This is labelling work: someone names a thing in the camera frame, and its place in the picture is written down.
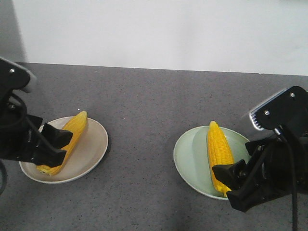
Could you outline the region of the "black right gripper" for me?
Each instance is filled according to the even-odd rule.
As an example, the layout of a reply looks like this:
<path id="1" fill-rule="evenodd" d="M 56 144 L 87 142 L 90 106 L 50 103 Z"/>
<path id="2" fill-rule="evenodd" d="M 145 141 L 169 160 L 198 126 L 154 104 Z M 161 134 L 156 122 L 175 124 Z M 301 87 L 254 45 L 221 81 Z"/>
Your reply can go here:
<path id="1" fill-rule="evenodd" d="M 212 167 L 216 179 L 231 189 L 232 208 L 247 212 L 289 194 L 308 193 L 308 137 L 270 137 L 245 144 L 251 159 Z"/>

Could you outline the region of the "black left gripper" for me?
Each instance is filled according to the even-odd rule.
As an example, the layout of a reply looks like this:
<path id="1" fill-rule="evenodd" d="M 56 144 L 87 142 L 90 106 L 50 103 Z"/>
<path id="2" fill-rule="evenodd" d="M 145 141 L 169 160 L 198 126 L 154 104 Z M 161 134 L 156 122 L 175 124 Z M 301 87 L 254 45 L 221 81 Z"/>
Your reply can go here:
<path id="1" fill-rule="evenodd" d="M 39 128 L 43 119 L 29 115 L 24 101 L 11 93 L 0 107 L 1 159 L 30 162 L 37 166 L 60 166 L 73 133 L 45 123 L 41 134 L 51 145 L 39 144 Z"/>

